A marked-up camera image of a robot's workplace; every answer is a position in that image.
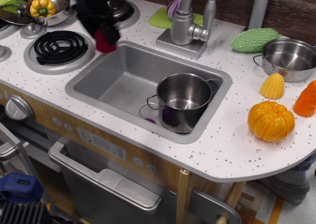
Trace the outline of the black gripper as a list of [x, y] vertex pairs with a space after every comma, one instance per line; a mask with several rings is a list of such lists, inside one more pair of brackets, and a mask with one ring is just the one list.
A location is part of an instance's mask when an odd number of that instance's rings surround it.
[[104, 40], [111, 46], [120, 39], [116, 21], [112, 11], [107, 6], [107, 0], [76, 0], [74, 9], [77, 17], [87, 30], [94, 36], [97, 29], [101, 29]]

